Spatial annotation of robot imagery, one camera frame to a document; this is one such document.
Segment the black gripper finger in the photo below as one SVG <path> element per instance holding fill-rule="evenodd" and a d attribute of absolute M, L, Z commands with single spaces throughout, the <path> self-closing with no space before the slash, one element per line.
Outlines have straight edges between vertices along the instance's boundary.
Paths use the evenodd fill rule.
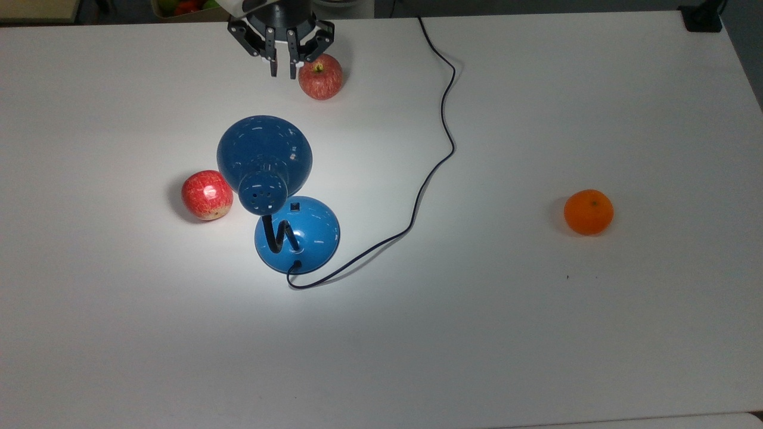
<path fill-rule="evenodd" d="M 334 42 L 335 25 L 331 21 L 306 20 L 288 29 L 290 79 L 297 79 L 297 68 L 312 63 Z"/>
<path fill-rule="evenodd" d="M 247 17 L 231 17 L 227 22 L 227 30 L 251 57 L 259 57 L 269 64 L 272 77 L 277 76 L 275 28 L 257 19 L 252 23 Z"/>

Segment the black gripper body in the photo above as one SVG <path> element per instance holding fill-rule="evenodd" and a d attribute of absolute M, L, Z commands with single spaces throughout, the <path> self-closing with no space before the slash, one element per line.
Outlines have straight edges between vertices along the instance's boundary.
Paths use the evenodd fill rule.
<path fill-rule="evenodd" d="M 246 1 L 246 18 L 260 33 L 267 28 L 275 33 L 289 28 L 310 33 L 316 27 L 311 1 Z"/>

